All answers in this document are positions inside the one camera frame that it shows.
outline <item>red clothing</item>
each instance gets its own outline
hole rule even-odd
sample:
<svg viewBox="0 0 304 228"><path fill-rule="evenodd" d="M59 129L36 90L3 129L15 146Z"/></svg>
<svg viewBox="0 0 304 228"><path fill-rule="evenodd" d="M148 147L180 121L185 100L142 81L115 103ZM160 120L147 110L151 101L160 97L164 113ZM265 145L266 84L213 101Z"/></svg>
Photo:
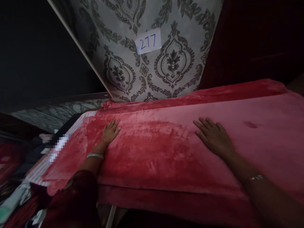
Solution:
<svg viewBox="0 0 304 228"><path fill-rule="evenodd" d="M87 170L77 171L54 195L41 228L101 227L97 198L96 177Z"/></svg>

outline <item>hand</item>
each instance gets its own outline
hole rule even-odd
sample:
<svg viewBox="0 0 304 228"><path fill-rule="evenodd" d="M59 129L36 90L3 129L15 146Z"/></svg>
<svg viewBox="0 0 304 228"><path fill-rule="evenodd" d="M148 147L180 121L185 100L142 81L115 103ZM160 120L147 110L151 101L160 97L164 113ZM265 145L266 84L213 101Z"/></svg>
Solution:
<svg viewBox="0 0 304 228"><path fill-rule="evenodd" d="M109 125L105 125L105 127L103 129L103 134L101 137L101 142L109 145L115 139L115 137L118 135L118 133L120 132L120 129L121 129L121 127L116 129L119 122L120 122L120 120L115 122L115 119L113 119L113 120L111 120Z"/></svg>
<svg viewBox="0 0 304 228"><path fill-rule="evenodd" d="M201 123L196 120L193 121L200 129L195 133L214 154L222 157L235 152L226 130L220 123L215 124L209 118L204 120L200 117L199 120Z"/></svg>

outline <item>patterned wallpaper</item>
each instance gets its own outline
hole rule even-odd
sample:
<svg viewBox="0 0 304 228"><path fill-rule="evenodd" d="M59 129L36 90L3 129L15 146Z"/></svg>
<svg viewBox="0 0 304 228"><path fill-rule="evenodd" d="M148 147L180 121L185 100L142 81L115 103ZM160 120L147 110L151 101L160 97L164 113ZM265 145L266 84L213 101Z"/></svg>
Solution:
<svg viewBox="0 0 304 228"><path fill-rule="evenodd" d="M198 88L222 0L53 0L116 101L174 98ZM162 47L137 54L136 37L160 28ZM101 100L21 110L12 116L53 132Z"/></svg>

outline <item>bangle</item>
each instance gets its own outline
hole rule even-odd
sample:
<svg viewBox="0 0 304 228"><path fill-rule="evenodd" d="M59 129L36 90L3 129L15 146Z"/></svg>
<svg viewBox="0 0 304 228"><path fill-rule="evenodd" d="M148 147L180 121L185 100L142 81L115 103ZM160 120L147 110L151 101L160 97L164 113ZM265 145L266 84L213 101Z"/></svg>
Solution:
<svg viewBox="0 0 304 228"><path fill-rule="evenodd" d="M263 179L262 175L256 175L256 176L250 178L251 181L253 181L253 180L260 180L260 179Z"/></svg>
<svg viewBox="0 0 304 228"><path fill-rule="evenodd" d="M100 158L101 160L104 159L104 156L103 156L103 155L97 154L97 153L88 154L86 158L88 158L88 157L97 157L97 158Z"/></svg>

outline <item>wrist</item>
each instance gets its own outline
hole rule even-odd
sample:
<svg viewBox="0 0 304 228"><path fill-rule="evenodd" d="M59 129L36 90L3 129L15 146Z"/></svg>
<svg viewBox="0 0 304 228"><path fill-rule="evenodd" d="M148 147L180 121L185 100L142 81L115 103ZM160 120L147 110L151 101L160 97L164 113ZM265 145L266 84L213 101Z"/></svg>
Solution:
<svg viewBox="0 0 304 228"><path fill-rule="evenodd" d="M93 149L93 153L104 154L108 145L108 142L101 140Z"/></svg>
<svg viewBox="0 0 304 228"><path fill-rule="evenodd" d="M235 156L237 156L238 154L235 152L235 150L225 150L223 152L221 152L220 154L218 154L218 156L223 160L226 161L227 159L231 159Z"/></svg>

